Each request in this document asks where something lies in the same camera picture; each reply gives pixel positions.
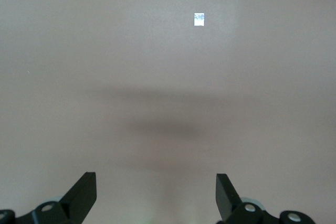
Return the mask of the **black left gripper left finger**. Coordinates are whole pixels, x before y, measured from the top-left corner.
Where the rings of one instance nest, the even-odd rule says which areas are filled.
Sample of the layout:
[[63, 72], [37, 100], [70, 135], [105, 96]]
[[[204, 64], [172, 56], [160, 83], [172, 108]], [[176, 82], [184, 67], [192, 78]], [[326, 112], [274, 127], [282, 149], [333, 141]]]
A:
[[0, 224], [82, 224], [96, 200], [96, 173], [86, 172], [58, 201], [44, 202], [20, 217], [0, 209]]

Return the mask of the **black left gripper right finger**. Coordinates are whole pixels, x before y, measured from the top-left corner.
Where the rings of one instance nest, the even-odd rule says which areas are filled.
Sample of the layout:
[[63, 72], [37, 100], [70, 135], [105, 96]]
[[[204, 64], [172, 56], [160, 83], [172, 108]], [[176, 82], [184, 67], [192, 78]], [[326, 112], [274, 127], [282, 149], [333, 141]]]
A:
[[227, 174], [216, 175], [216, 204], [221, 216], [217, 224], [315, 224], [308, 215], [285, 210], [274, 217], [254, 201], [243, 201]]

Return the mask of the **small tape patch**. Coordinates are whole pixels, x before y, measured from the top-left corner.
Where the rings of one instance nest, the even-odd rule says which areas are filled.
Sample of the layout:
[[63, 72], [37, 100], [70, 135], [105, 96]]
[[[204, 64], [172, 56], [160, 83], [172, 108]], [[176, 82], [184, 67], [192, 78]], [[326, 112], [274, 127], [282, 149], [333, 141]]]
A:
[[194, 13], [194, 26], [204, 26], [205, 25], [205, 14], [204, 13]]

